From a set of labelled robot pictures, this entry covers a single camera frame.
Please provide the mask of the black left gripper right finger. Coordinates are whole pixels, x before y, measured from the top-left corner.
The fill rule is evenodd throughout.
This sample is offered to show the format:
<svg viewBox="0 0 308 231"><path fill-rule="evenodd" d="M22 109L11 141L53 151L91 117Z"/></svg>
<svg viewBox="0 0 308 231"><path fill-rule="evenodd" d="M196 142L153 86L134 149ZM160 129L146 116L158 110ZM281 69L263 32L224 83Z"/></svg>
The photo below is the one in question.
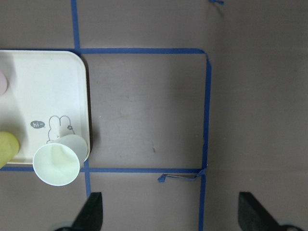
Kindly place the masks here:
<svg viewBox="0 0 308 231"><path fill-rule="evenodd" d="M280 225L250 192L239 192L238 224L243 231L279 231Z"/></svg>

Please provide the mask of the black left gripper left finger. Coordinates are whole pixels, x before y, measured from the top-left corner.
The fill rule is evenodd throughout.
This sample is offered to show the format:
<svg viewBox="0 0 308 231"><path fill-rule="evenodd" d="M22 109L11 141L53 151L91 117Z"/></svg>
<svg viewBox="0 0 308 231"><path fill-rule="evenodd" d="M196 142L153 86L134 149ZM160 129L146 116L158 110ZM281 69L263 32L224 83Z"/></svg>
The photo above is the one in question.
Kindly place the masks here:
<svg viewBox="0 0 308 231"><path fill-rule="evenodd" d="M103 224L103 200L101 192L92 192L74 220L73 231L100 231Z"/></svg>

